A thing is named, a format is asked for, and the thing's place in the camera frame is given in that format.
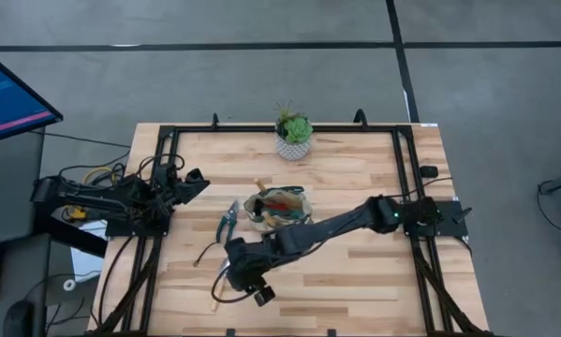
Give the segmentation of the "white paper sheet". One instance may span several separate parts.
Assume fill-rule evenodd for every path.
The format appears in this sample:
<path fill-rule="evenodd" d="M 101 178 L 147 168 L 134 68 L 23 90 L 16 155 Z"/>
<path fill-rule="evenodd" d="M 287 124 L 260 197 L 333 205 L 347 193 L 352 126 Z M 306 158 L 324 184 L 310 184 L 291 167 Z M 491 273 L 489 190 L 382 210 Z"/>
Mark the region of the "white paper sheet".
<path fill-rule="evenodd" d="M 107 240 L 106 225 L 107 222 L 105 220 L 98 220 L 80 226 L 80 230 Z M 84 253 L 77 248 L 71 248 L 70 253 L 75 274 L 74 280 L 77 284 L 100 275 L 103 266 L 102 257 Z"/>

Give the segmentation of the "green-handled pruning shears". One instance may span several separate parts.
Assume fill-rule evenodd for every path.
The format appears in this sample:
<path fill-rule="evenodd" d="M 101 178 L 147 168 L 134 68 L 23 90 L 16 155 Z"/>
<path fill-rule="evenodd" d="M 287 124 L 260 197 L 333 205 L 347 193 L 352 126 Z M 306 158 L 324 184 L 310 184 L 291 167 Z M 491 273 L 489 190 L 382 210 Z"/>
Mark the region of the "green-handled pruning shears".
<path fill-rule="evenodd" d="M 233 201 L 229 209 L 223 214 L 223 216 L 220 219 L 220 222 L 216 229 L 214 241 L 208 244 L 201 251 L 198 258 L 193 262 L 194 267 L 197 267 L 199 265 L 203 256 L 211 247 L 217 244 L 224 244 L 232 238 L 234 228 L 237 225 L 237 216 L 239 210 L 240 210 L 239 201 L 238 200 Z"/>

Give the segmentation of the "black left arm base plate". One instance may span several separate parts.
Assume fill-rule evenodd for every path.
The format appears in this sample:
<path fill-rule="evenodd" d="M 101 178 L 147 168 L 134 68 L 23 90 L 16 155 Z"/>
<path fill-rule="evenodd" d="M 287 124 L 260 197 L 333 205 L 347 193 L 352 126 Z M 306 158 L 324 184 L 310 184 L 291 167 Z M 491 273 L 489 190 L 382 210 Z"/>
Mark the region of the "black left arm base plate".
<path fill-rule="evenodd" d="M 159 238 L 168 235 L 170 218 L 155 219 L 148 223 L 133 224 L 119 220 L 108 220 L 106 235 L 108 237 L 148 237 Z"/>

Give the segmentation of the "beige green-trimmed gardening bag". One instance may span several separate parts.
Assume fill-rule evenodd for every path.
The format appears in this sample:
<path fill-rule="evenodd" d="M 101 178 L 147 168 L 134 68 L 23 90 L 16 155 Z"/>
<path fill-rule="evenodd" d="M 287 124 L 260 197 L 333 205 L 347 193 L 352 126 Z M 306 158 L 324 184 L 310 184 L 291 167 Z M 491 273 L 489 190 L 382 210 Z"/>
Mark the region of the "beige green-trimmed gardening bag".
<path fill-rule="evenodd" d="M 265 200 L 300 204 L 301 209 L 292 212 L 266 211 L 262 208 Z M 313 208 L 302 186 L 273 187 L 266 192 L 259 191 L 244 202 L 244 211 L 253 229 L 259 232 L 313 222 L 311 219 Z"/>

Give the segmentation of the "black desk support bar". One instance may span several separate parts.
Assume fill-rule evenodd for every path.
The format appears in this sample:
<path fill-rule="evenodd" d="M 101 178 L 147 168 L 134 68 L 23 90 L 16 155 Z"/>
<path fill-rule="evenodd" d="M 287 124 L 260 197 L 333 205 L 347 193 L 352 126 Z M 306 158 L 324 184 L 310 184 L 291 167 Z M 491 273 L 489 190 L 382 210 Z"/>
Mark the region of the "black desk support bar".
<path fill-rule="evenodd" d="M 93 256 L 104 257 L 106 254 L 106 240 L 73 227 L 50 214 L 38 212 L 35 215 L 34 233 L 49 234 L 53 240 Z"/>

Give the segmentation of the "black computer mouse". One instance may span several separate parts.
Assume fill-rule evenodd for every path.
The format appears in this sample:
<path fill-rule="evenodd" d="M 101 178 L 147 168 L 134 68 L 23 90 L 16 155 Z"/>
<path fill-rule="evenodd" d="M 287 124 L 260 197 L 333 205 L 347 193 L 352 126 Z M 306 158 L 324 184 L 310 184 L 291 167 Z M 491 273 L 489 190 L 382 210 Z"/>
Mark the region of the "black computer mouse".
<path fill-rule="evenodd" d="M 34 305 L 28 300 L 13 303 L 3 321 L 3 337 L 32 337 Z"/>

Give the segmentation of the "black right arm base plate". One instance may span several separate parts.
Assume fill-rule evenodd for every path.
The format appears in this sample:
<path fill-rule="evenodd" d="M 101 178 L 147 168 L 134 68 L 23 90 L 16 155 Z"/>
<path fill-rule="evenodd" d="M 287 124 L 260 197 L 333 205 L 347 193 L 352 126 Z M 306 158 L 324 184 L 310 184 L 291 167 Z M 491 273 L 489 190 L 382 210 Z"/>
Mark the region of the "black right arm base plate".
<path fill-rule="evenodd" d="M 468 235 L 465 218 L 472 208 L 459 201 L 411 202 L 402 208 L 403 228 L 410 237 L 457 237 Z"/>

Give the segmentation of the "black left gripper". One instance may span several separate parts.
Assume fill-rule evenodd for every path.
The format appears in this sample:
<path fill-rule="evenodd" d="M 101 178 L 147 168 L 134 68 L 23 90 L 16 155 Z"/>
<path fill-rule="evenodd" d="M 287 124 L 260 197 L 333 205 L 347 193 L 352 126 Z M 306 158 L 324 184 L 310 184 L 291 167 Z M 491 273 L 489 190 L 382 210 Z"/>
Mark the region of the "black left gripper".
<path fill-rule="evenodd" d="M 188 171 L 183 182 L 178 177 L 177 166 L 171 163 L 163 164 L 155 170 L 155 182 L 156 202 L 159 207 L 188 204 L 210 185 L 198 168 Z"/>

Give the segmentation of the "computer monitor blue screen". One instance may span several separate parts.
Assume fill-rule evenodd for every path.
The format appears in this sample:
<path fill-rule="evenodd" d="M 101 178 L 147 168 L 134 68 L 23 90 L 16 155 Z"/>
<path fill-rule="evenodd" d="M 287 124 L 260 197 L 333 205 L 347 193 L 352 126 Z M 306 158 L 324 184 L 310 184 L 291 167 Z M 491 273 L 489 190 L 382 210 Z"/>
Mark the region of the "computer monitor blue screen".
<path fill-rule="evenodd" d="M 0 140 L 63 120 L 60 111 L 0 62 Z"/>

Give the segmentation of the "grey desk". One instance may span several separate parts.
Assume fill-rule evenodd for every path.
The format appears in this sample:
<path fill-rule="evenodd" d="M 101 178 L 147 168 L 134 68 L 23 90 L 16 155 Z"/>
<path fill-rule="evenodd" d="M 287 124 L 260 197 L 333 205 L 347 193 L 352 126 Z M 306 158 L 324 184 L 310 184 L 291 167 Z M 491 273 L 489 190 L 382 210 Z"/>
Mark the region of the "grey desk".
<path fill-rule="evenodd" d="M 30 198 L 40 173 L 43 142 L 35 133 L 0 140 L 0 243 L 27 237 L 34 230 Z"/>

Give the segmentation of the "succulent in white patterned pot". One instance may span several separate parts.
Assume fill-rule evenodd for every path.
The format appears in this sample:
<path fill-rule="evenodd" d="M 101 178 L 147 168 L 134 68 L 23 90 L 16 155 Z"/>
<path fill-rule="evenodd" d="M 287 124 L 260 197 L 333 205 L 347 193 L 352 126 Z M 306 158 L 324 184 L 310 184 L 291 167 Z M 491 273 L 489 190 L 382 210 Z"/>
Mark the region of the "succulent in white patterned pot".
<path fill-rule="evenodd" d="M 278 112 L 275 121 L 275 150 L 279 156 L 288 161 L 304 158 L 311 149 L 311 136 L 314 128 L 308 117 L 301 112 L 294 112 L 290 103 L 283 105 L 275 102 Z"/>

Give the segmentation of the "black metal table frame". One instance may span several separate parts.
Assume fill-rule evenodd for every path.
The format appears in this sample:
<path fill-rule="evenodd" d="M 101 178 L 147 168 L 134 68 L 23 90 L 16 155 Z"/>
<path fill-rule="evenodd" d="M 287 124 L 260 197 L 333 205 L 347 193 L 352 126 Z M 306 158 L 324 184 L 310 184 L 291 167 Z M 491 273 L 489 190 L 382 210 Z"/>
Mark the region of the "black metal table frame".
<path fill-rule="evenodd" d="M 109 227 L 90 337 L 495 337 L 437 127 L 137 127 L 128 176 L 196 194 Z"/>

